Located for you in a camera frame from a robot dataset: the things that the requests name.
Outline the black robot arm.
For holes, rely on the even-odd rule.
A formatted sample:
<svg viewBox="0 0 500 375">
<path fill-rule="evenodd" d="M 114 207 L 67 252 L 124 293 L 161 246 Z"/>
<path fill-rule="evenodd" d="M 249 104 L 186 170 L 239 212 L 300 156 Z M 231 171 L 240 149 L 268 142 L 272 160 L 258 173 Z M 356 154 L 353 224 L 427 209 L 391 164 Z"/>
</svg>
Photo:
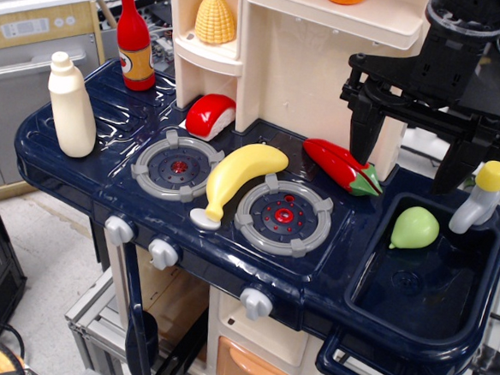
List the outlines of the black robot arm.
<svg viewBox="0 0 500 375">
<path fill-rule="evenodd" d="M 353 54 L 341 97 L 352 112 L 349 150 L 359 164 L 385 117 L 451 137 L 432 186 L 445 194 L 480 163 L 500 160 L 500 92 L 475 73 L 485 47 L 500 39 L 500 0 L 429 0 L 426 19 L 419 55 Z"/>
</svg>

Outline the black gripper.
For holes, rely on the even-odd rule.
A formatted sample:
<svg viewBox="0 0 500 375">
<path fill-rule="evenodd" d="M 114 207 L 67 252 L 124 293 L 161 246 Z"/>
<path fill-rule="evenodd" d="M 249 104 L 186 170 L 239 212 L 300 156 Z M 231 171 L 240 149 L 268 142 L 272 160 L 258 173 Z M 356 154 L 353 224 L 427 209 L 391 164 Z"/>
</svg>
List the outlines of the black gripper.
<svg viewBox="0 0 500 375">
<path fill-rule="evenodd" d="M 500 39 L 500 20 L 427 18 L 419 55 L 353 54 L 342 99 L 352 110 L 349 150 L 359 164 L 371 156 L 387 117 L 454 137 L 431 187 L 443 195 L 478 167 L 481 149 L 474 142 L 500 146 L 500 92 L 475 72 L 485 47 Z"/>
</svg>

